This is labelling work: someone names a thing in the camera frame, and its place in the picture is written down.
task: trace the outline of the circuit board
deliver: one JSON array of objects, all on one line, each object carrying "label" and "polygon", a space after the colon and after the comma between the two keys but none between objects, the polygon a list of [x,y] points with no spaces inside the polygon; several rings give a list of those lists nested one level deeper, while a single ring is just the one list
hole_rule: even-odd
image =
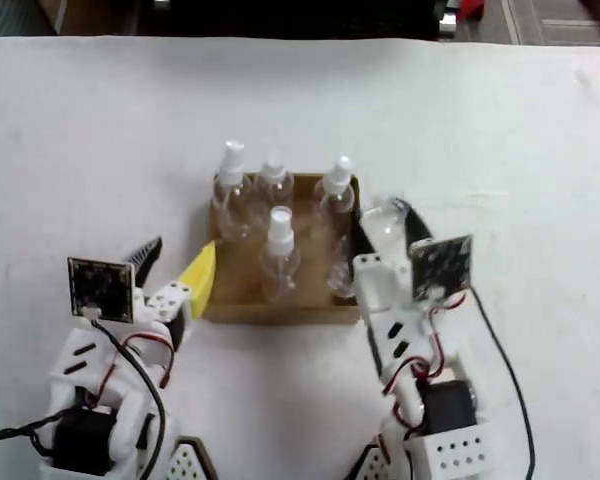
[{"label": "circuit board", "polygon": [[79,258],[67,262],[73,315],[81,316],[84,307],[99,308],[103,320],[133,322],[133,265]]},{"label": "circuit board", "polygon": [[413,245],[413,299],[425,300],[434,287],[448,297],[471,286],[471,236]]}]

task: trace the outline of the white spray nozzle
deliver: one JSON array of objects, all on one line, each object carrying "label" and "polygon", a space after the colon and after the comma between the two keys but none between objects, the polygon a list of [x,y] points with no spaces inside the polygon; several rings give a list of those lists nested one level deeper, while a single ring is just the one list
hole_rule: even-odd
[{"label": "white spray nozzle", "polygon": [[271,255],[283,257],[293,251],[294,234],[291,228],[291,209],[273,207],[269,219],[267,248]]},{"label": "white spray nozzle", "polygon": [[353,164],[349,160],[349,157],[340,157],[333,168],[323,178],[325,192],[329,195],[340,195],[344,192],[347,189],[347,185],[351,183],[352,171]]},{"label": "white spray nozzle", "polygon": [[287,173],[287,169],[280,163],[274,154],[269,154],[262,165],[260,175],[269,183],[279,183]]},{"label": "white spray nozzle", "polygon": [[228,140],[225,144],[224,158],[220,164],[218,178],[223,185],[239,185],[244,175],[242,152],[244,144],[237,140]]}]

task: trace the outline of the cardboard tray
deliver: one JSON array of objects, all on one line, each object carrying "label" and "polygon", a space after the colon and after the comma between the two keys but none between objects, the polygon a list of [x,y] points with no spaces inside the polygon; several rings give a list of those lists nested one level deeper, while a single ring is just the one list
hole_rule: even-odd
[{"label": "cardboard tray", "polygon": [[[344,301],[326,285],[332,264],[332,246],[326,237],[315,235],[312,218],[313,188],[322,175],[294,176],[293,228],[301,263],[297,288],[284,302],[268,304],[261,292],[260,254],[266,233],[243,242],[220,239],[213,207],[209,212],[210,240],[216,240],[216,276],[205,318],[218,323],[269,325],[347,324],[360,318],[355,299]],[[360,206],[358,180],[353,177],[354,208]]]}]

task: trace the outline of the white table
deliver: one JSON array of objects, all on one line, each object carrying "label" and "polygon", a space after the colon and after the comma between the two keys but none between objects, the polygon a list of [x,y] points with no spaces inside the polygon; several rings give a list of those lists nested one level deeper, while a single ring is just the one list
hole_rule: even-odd
[{"label": "white table", "polygon": [[[229,137],[253,169],[270,148],[298,171],[346,153],[367,196],[405,192],[440,236],[473,232],[536,478],[600,479],[600,49],[0,39],[0,427],[46,409],[74,322],[66,257],[119,259],[161,234],[149,288],[177,275]],[[510,379],[475,307],[457,318],[500,431],[492,478],[519,480]],[[199,322],[167,401],[231,480],[342,478],[389,409],[360,324]],[[24,439],[0,444],[0,478],[36,461]]]}]

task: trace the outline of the plastic bottle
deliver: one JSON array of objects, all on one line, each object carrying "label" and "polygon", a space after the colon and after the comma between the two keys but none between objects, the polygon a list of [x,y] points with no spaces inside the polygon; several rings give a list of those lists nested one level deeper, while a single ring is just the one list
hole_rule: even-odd
[{"label": "plastic bottle", "polygon": [[249,235],[251,181],[244,174],[244,145],[235,140],[225,143],[225,153],[213,182],[213,207],[222,238],[236,241]]},{"label": "plastic bottle", "polygon": [[332,263],[327,286],[340,298],[353,296],[349,272],[349,225],[355,201],[351,188],[352,170],[351,160],[340,157],[313,190],[314,237],[326,237],[326,243],[330,245]]},{"label": "plastic bottle", "polygon": [[300,252],[291,228],[291,209],[271,209],[267,245],[260,257],[262,294],[269,303],[280,302],[296,288],[294,276],[300,266]]},{"label": "plastic bottle", "polygon": [[269,155],[256,176],[251,201],[253,222],[262,230],[269,226],[269,212],[273,207],[291,208],[293,174],[275,156]]},{"label": "plastic bottle", "polygon": [[334,240],[348,230],[355,194],[351,188],[353,165],[349,157],[340,157],[333,168],[316,183],[313,190],[314,212],[322,229],[330,230]]}]

